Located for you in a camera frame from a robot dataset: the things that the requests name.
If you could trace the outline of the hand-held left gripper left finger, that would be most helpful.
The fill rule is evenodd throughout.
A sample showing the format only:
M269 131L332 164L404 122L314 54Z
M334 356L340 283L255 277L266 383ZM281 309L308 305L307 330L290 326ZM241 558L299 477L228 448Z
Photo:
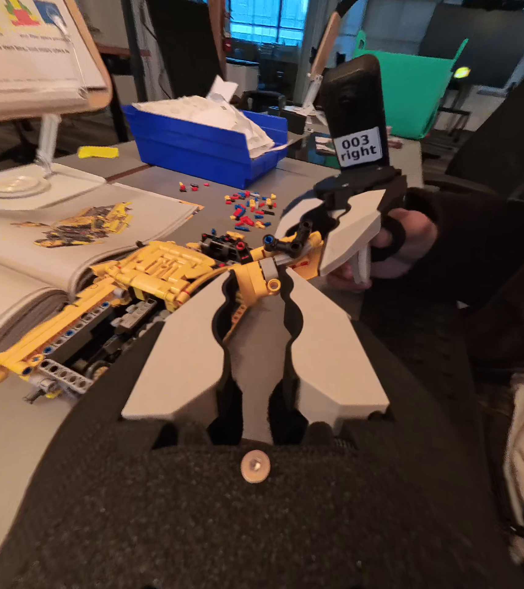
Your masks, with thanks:
M237 290L235 272L225 271L165 320L122 409L124 419L196 423L214 444L239 444L243 393L224 341Z

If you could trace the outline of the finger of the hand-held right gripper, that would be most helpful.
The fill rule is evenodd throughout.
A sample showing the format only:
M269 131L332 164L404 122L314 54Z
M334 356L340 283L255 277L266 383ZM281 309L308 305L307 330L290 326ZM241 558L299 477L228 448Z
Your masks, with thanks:
M369 277L370 241L381 229L378 206L385 189L370 190L351 196L347 208L336 216L337 225L328 233L318 266L319 276L327 276L349 262L353 277Z
M309 221L312 232L319 232L325 240L336 226L331 216L334 210L334 193L304 193L284 209L274 236L283 240L295 234L301 222Z

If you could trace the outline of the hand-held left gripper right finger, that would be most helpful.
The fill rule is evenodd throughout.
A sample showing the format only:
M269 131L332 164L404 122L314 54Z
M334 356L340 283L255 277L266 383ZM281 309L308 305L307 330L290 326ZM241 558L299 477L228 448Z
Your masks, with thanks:
M299 444L309 426L343 426L385 415L390 401L348 313L291 268L280 269L289 339L284 370L268 401L273 443Z

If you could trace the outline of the yellow brick toy car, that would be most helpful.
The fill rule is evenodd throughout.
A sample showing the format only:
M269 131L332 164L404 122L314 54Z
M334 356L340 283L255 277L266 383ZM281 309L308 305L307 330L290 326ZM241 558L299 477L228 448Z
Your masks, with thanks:
M210 280L254 261L242 233L203 233L198 243L151 241L91 267L93 281L60 313L0 353L0 383L16 375L25 400L85 394L156 323L164 323Z

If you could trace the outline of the person's right forearm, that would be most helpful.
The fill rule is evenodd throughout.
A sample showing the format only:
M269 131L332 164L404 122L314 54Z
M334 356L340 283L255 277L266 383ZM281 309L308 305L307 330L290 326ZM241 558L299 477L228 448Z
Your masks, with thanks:
M438 230L406 274L409 288L478 309L523 267L523 201L410 188L405 203Z

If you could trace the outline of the grey desk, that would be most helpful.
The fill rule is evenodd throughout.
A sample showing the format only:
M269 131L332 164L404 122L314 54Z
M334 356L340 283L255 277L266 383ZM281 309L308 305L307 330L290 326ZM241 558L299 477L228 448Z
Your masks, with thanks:
M139 159L134 142L119 147L117 160L77 163L77 158L62 158L74 168L88 168L109 181L153 193L174 196L178 193L180 175L159 167L149 167ZM423 185L421 146L419 142L404 140L400 149L390 153L393 166L407 176L410 186ZM305 160L285 158L276 169L267 173L256 184L255 190L278 196L278 211L293 198L312 187L317 181L334 174L327 167ZM212 228L221 232L229 227L229 207L222 204L218 186L206 193L201 188L189 195L189 201L204 206L195 217L185 223L170 239L186 243L194 241L201 232ZM243 424L246 438L271 442L266 420L267 403L274 386L282 377L284 346L288 340L282 325L284 304L280 297L266 298L240 322L231 339L231 362L234 377L243 391ZM276 348L264 350L264 336L274 336ZM71 410L67 400L38 400L29 405L22 401L27 392L22 381L0 385L0 546L21 503L31 475L45 452L56 430Z

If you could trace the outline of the person's right hand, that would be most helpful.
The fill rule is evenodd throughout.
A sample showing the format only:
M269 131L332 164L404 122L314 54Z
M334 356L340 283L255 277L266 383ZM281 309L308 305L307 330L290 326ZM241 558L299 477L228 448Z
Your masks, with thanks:
M419 211L392 209L388 216L396 219L405 230L405 242L396 254L384 261L371 263L371 278L398 279L423 258L434 246L438 237L437 226ZM327 276L327 284L335 289L360 292L371 287L372 281L356 283L350 261L346 261L339 268Z

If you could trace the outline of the scattered small coloured brick pins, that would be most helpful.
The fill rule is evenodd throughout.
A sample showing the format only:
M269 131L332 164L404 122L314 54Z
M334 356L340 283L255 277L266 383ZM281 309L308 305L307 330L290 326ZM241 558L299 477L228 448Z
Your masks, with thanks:
M272 225L277 212L274 189L241 188L185 174L179 176L177 184L180 199L197 205L196 212L183 225L191 236L259 232Z

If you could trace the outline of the white stand with wooden board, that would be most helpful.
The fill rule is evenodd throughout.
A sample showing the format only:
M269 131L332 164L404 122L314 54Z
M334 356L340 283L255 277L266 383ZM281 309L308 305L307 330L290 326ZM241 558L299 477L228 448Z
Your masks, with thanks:
M332 48L339 36L341 21L342 18L339 12L337 10L333 11L327 22L316 57L311 65L310 73L308 75L308 90L302 103L302 108L307 115L314 115L316 112L314 101L317 98L323 81L323 71L326 67Z
M109 105L111 98L112 92L106 106ZM41 119L40 134L33 163L0 171L0 210L40 209L94 190L101 184L104 184L105 181L101 177L53 162L56 152L58 129L62 117L80 113L52 113L42 114L36 117L20 115L7 120L0 120Z

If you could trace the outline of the green box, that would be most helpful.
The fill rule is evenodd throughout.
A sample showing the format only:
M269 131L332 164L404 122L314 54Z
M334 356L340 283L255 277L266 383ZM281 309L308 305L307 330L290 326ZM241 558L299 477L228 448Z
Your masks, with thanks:
M358 32L353 58L369 54L378 59L386 124L394 136L419 141L428 135L467 42L451 59L436 58L370 49L365 32Z

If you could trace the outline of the blue plastic bin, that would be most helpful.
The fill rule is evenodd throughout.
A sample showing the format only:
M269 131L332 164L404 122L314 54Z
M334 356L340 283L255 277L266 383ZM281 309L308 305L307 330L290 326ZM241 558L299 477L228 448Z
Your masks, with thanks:
M219 129L123 106L143 163L223 185L248 188L287 155L288 124L284 117L245 112L273 140L276 151L250 158L246 137Z

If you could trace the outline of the white papers and bags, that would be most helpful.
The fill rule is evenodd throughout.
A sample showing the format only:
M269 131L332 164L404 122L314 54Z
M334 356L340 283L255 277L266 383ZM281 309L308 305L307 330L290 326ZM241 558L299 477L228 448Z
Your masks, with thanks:
M242 134L251 159L281 150L287 145L287 139L272 139L270 132L264 130L261 124L254 122L230 103L237 89L238 84L216 76L206 97L191 95L160 101L134 102L132 106L137 111L155 115L158 121L167 117Z

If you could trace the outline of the open instruction book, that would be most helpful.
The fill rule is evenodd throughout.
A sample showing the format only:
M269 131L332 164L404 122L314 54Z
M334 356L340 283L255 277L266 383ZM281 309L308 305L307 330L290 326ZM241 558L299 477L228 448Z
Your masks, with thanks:
M74 301L91 266L166 237L196 209L118 183L36 209L0 203L0 353Z

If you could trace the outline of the printed paper sheet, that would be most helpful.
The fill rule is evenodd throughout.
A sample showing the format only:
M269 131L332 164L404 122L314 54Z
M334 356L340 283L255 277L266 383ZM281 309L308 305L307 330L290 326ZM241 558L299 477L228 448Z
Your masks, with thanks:
M95 111L111 92L74 1L0 1L0 120Z

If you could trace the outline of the black wall screen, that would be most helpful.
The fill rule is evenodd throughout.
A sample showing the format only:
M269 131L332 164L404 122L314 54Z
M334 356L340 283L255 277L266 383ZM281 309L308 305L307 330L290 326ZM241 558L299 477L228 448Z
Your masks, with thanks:
M524 10L436 5L418 55L467 67L472 85L505 87L524 57Z

